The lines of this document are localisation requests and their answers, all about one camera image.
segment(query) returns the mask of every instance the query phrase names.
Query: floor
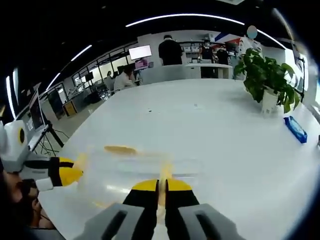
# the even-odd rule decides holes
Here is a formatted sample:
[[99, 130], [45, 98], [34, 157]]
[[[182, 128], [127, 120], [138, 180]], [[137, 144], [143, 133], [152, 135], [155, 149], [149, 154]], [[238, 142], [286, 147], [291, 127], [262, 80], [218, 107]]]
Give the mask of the floor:
[[[79, 112], [76, 115], [73, 115], [70, 117], [65, 115], [60, 120], [52, 122], [53, 129], [56, 130], [56, 134], [59, 136], [61, 141], [63, 143], [66, 143], [68, 141], [67, 136], [71, 137], [74, 134], [74, 132], [81, 126], [81, 124], [103, 103], [104, 101], [101, 100], [97, 103], [87, 106], [83, 111]], [[43, 138], [43, 140], [37, 146], [35, 151], [37, 154], [46, 154], [46, 155], [54, 156], [52, 152], [52, 148], [57, 154], [61, 150], [61, 147], [58, 145], [58, 143], [50, 133], [47, 133], [46, 137]]]

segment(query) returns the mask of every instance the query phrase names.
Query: table surface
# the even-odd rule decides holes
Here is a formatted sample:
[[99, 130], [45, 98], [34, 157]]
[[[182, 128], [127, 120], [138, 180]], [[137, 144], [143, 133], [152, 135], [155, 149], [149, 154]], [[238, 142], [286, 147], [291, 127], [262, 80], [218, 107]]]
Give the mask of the table surface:
[[[308, 134], [307, 143], [301, 144], [285, 126], [281, 109], [268, 118], [260, 111], [238, 80], [142, 85], [117, 92], [102, 104], [59, 155], [76, 159], [87, 148], [105, 145], [171, 154], [173, 173], [190, 171], [186, 182], [198, 201], [231, 219], [243, 238], [280, 240], [299, 224], [317, 189], [320, 127], [300, 104], [292, 115]], [[184, 160], [191, 166], [185, 170]], [[108, 158], [103, 164], [110, 171], [116, 168]], [[128, 176], [119, 168], [111, 176], [112, 183], [105, 186], [109, 200], [124, 198], [129, 190], [122, 179]], [[93, 181], [100, 179], [93, 176]], [[102, 211], [77, 197], [77, 191], [74, 183], [39, 194], [42, 207], [67, 240], [80, 235], [86, 221]], [[163, 225], [156, 229], [154, 239], [168, 239]]]
[[185, 65], [186, 67], [212, 67], [212, 68], [227, 68], [232, 69], [233, 67], [226, 64], [219, 63], [188, 63]]

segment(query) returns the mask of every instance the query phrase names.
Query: monitor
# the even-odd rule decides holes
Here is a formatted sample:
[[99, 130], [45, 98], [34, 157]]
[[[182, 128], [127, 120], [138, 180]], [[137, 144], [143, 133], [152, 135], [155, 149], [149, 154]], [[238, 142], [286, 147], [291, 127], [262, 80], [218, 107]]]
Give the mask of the monitor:
[[85, 81], [89, 82], [90, 80], [94, 79], [94, 74], [93, 72], [89, 72], [87, 75], [84, 76], [85, 77]]
[[144, 57], [150, 57], [152, 55], [150, 45], [130, 48], [129, 53], [130, 53], [131, 60], [141, 59]]
[[37, 130], [41, 126], [45, 124], [44, 117], [42, 115], [42, 110], [40, 106], [40, 99], [39, 99], [39, 92], [38, 90], [35, 91], [33, 94], [30, 104], [29, 104], [29, 110], [34, 126], [34, 130]]

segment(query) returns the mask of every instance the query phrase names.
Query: green leaves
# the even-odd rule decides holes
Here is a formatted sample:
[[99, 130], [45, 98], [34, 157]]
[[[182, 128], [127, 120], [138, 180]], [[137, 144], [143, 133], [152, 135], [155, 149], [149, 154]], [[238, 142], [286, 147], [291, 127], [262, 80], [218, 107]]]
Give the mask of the green leaves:
[[258, 103], [262, 100], [264, 89], [269, 87], [275, 94], [278, 95], [277, 105], [283, 105], [284, 113], [291, 110], [291, 104], [294, 103], [294, 108], [300, 102], [299, 95], [294, 88], [287, 83], [285, 79], [286, 73], [292, 78], [295, 74], [292, 67], [286, 63], [281, 65], [273, 58], [260, 56], [259, 52], [252, 48], [248, 48], [234, 68], [234, 75], [246, 74], [244, 85], [246, 90], [252, 95], [253, 99]]

